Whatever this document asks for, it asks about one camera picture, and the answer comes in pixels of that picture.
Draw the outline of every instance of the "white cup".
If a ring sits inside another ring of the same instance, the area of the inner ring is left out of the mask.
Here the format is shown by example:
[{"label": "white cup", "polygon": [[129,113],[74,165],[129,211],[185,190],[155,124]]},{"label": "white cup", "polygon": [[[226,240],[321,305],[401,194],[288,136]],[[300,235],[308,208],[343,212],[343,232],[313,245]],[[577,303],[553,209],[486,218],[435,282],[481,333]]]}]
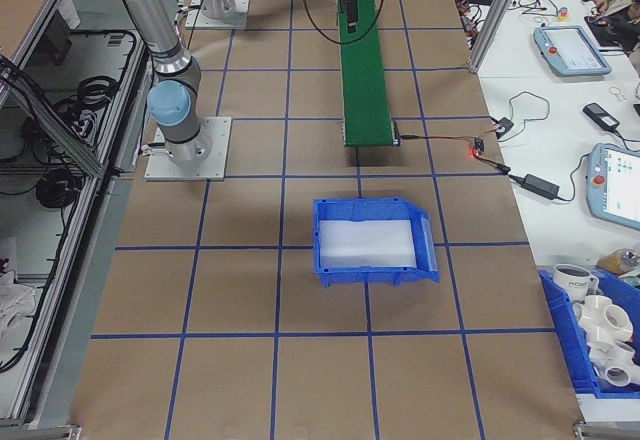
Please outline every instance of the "white cup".
[{"label": "white cup", "polygon": [[587,292],[595,292],[599,282],[589,270],[567,263],[553,267],[553,281],[567,292],[572,303],[584,302]]}]

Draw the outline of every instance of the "person's hand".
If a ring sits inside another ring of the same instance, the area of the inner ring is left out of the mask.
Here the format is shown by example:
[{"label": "person's hand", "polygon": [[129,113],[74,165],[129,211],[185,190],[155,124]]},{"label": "person's hand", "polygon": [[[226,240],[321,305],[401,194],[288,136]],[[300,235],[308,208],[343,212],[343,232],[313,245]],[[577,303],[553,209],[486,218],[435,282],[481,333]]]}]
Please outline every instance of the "person's hand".
[{"label": "person's hand", "polygon": [[600,13],[606,12],[607,8],[609,8],[609,2],[611,2],[611,0],[592,0],[592,1],[593,3],[596,4],[596,8]]}]

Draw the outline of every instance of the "pvc tee fitting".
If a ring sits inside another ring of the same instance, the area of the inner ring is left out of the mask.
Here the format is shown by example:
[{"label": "pvc tee fitting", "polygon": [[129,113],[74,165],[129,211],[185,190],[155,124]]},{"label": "pvc tee fitting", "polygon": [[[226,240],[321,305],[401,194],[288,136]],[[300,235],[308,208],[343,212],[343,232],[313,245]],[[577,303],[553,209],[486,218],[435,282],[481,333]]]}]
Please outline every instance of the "pvc tee fitting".
[{"label": "pvc tee fitting", "polygon": [[619,341],[607,350],[602,347],[592,346],[589,352],[598,376],[616,387],[626,387],[630,383],[640,385],[640,366],[633,363],[635,350]]},{"label": "pvc tee fitting", "polygon": [[626,342],[633,335],[629,315],[621,307],[614,305],[609,297],[587,295],[584,305],[573,304],[573,312],[578,325],[586,333],[587,345],[590,347],[599,346],[601,350],[608,350],[615,345],[616,340]]}]

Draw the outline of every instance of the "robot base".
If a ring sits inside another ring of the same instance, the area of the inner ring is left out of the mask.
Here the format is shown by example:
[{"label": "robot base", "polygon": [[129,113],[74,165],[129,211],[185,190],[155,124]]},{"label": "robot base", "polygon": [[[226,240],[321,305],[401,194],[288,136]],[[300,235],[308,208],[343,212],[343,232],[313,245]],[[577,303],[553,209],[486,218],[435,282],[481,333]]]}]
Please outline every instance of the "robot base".
[{"label": "robot base", "polygon": [[[152,151],[144,175],[147,180],[224,180],[227,164],[229,138],[231,137],[231,117],[206,117],[200,120],[205,133],[212,141],[211,153],[201,162],[180,164],[174,162],[164,151]],[[156,131],[154,142],[164,142],[160,129]]]},{"label": "robot base", "polygon": [[[191,6],[200,6],[201,2],[202,0],[191,0]],[[185,28],[188,30],[245,30],[249,0],[235,0],[235,4],[235,9],[225,13],[221,18],[209,18],[202,12],[198,15],[198,10],[191,10],[187,14]]]}]

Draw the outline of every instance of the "blue storage bin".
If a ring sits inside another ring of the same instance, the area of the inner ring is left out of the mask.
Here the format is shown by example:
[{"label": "blue storage bin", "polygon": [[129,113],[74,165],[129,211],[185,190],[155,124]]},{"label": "blue storage bin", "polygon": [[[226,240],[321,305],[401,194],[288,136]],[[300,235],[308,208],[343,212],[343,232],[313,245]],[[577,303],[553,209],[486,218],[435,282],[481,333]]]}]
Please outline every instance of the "blue storage bin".
[{"label": "blue storage bin", "polygon": [[[406,200],[402,198],[319,199],[314,200],[313,216],[314,271],[325,287],[332,283],[390,282],[399,285],[401,282],[421,279],[440,281],[429,215]],[[408,220],[411,226],[410,236],[413,242],[415,267],[323,265],[320,228],[321,222],[325,220],[348,222]]]},{"label": "blue storage bin", "polygon": [[[553,282],[553,273],[541,270],[542,287],[547,297],[551,317],[560,340],[562,353],[571,376],[576,393],[591,393],[596,398],[629,398],[640,399],[640,387],[628,385],[614,387],[609,382],[598,378],[591,360],[589,347],[584,331],[578,326],[571,300],[567,293]],[[594,274],[600,279],[599,288],[603,295],[611,298],[613,303],[622,307],[633,323],[635,362],[640,363],[640,290],[627,285],[618,277],[604,270],[596,270]]]}]

